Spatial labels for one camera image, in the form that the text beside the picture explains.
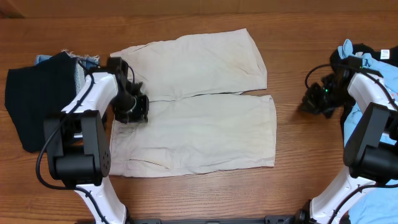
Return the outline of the beige khaki shorts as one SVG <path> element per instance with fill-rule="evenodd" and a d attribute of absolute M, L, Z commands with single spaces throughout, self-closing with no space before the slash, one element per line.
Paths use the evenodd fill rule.
<path fill-rule="evenodd" d="M 272 167 L 277 115 L 246 29 L 185 35 L 116 52 L 149 98 L 148 122 L 114 121 L 113 175 L 169 177 Z"/>

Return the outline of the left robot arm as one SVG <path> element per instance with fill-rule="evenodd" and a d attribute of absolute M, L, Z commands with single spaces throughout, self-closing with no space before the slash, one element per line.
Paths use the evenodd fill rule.
<path fill-rule="evenodd" d="M 46 142 L 37 158 L 36 175 L 49 189 L 77 193 L 94 223 L 132 223 L 109 179 L 111 152 L 103 116 L 111 106 L 116 121 L 145 123 L 149 99 L 141 92 L 142 83 L 128 80 L 134 70 L 120 57 L 84 71 L 85 84 L 77 96 L 44 121 Z"/>

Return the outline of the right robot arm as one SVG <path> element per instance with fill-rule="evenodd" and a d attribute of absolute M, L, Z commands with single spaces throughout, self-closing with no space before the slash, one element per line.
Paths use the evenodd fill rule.
<path fill-rule="evenodd" d="M 384 134 L 397 139 L 397 104 L 384 77 L 357 57 L 330 67 L 335 73 L 309 85 L 299 109 L 329 118 L 338 107 L 356 103 L 362 117 L 345 144 L 343 169 L 287 223 L 348 223 L 346 212 L 360 198 L 376 188 L 392 188 L 389 181 L 397 179 L 397 144 L 381 141 Z"/>

